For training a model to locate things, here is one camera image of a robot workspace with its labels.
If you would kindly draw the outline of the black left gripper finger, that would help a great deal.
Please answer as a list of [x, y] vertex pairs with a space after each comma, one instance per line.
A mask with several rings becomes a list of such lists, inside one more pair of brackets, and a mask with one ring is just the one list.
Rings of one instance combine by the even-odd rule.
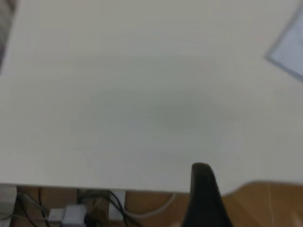
[[191, 170], [189, 203], [183, 227], [231, 227], [212, 168], [194, 163]]

